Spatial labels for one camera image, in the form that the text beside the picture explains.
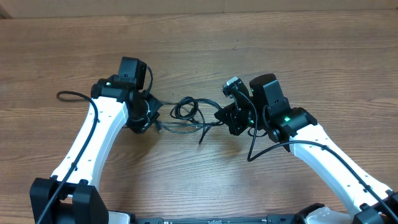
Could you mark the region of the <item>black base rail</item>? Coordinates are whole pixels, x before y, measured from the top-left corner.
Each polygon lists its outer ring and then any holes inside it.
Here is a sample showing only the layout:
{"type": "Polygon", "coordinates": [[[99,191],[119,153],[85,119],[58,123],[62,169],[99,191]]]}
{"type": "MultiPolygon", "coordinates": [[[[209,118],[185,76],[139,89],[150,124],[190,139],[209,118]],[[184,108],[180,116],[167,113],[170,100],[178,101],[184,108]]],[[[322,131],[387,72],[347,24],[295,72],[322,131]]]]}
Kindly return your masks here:
{"type": "Polygon", "coordinates": [[[133,224],[302,224],[305,223],[298,215],[273,214],[265,217],[235,218],[135,218],[133,224]]]}

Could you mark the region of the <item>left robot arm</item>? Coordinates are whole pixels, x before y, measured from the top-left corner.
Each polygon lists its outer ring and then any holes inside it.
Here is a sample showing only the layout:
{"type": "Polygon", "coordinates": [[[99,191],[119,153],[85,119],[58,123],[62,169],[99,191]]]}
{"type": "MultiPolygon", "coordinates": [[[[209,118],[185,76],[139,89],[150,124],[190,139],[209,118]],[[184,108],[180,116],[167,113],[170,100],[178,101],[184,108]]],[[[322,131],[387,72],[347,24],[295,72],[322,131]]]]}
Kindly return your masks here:
{"type": "Polygon", "coordinates": [[[143,134],[159,117],[162,103],[144,88],[150,67],[123,57],[119,71],[98,80],[85,121],[72,147],[50,178],[36,178],[30,201],[36,223],[134,223],[128,212],[108,210],[98,187],[116,136],[123,127],[143,134]]]}

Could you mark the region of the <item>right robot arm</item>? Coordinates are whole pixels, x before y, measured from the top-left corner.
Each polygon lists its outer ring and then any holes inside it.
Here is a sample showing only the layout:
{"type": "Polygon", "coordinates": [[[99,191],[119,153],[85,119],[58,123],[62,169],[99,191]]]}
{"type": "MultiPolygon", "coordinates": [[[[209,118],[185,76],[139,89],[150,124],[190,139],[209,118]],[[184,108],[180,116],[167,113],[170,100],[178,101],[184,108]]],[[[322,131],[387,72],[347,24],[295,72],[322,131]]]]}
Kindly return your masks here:
{"type": "Polygon", "coordinates": [[[232,135],[239,136],[247,128],[263,129],[275,143],[257,154],[250,152],[249,162],[284,147],[312,168],[346,209],[340,213],[314,203],[295,215],[278,218],[278,222],[397,223],[397,192],[357,165],[308,111],[290,107],[273,73],[254,78],[249,86],[233,77],[222,92],[234,101],[216,112],[215,118],[226,124],[232,135]]]}

